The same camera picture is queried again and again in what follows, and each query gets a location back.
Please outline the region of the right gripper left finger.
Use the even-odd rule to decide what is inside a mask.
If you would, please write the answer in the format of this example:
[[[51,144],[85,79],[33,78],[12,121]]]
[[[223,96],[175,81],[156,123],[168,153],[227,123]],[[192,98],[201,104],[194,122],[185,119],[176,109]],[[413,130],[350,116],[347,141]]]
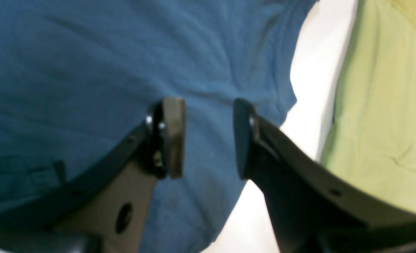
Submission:
[[[163,98],[100,162],[0,214],[6,253],[136,253],[158,180],[183,175],[186,105]]]

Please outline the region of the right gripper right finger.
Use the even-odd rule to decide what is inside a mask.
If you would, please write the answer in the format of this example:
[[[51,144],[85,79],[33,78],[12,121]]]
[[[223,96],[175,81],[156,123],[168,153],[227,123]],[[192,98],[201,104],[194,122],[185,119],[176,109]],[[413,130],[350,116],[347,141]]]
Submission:
[[[234,132],[238,173],[262,191],[281,253],[416,253],[416,214],[330,173],[244,99]]]

